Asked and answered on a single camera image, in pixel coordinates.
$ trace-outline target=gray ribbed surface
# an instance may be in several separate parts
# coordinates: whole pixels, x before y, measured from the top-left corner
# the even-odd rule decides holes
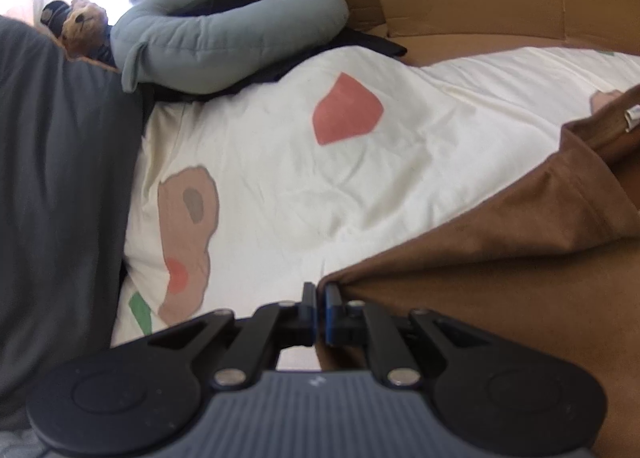
[[[154,458],[495,458],[446,431],[417,394],[369,372],[275,373],[219,394],[190,434]],[[564,458],[588,458],[579,450]]]

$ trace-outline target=red patch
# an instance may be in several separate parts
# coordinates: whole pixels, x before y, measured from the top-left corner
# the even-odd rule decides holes
[[[379,99],[352,76],[341,73],[316,106],[313,124],[320,145],[371,133],[382,117]]]
[[[166,269],[169,271],[169,286],[166,289],[167,292],[174,295],[184,292],[189,284],[187,267],[172,257],[168,258],[164,263],[166,264]]]

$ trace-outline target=dark gray pillow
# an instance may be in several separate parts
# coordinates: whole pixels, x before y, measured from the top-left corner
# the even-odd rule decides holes
[[[0,17],[0,430],[33,382],[106,348],[150,99]]]

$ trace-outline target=stuffed animal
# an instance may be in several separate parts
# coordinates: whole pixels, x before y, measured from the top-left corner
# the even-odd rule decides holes
[[[88,57],[115,66],[111,54],[109,19],[104,8],[89,0],[47,4],[40,16],[70,57]]]

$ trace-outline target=brown cloth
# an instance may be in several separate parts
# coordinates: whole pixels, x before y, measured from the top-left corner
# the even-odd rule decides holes
[[[510,187],[322,284],[396,314],[430,308],[575,362],[609,399],[594,452],[638,458],[640,127],[628,133],[625,119],[638,102],[640,86],[565,125],[559,150]],[[348,365],[344,353],[318,353],[324,368]]]

